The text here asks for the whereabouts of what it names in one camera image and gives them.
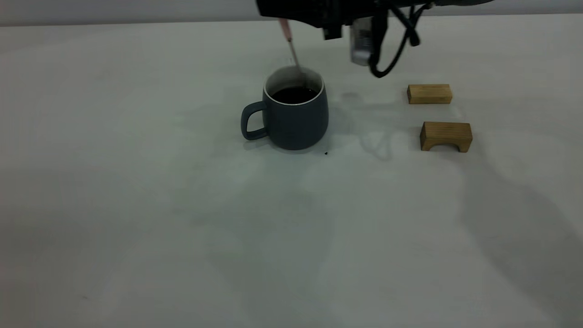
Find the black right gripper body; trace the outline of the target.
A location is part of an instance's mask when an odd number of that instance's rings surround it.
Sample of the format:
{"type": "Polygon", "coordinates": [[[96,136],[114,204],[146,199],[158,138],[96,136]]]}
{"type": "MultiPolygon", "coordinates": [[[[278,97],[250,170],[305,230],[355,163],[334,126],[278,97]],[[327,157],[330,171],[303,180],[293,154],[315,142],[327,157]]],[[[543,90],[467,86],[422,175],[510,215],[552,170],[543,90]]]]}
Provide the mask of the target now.
{"type": "Polygon", "coordinates": [[[343,26],[355,20],[388,12],[383,0],[319,0],[318,9],[325,40],[341,38],[343,26]]]}

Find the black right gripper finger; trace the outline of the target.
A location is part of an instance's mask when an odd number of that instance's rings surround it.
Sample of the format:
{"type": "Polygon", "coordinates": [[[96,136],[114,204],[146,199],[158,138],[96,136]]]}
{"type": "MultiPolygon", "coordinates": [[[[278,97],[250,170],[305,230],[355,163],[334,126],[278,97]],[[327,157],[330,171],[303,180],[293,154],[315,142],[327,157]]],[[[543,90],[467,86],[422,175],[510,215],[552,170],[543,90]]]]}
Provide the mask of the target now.
{"type": "Polygon", "coordinates": [[[258,9],[313,9],[319,7],[318,0],[257,0],[258,9]]]}
{"type": "Polygon", "coordinates": [[[319,23],[319,12],[308,8],[260,8],[260,15],[264,17],[301,21],[302,23],[319,23]]]}

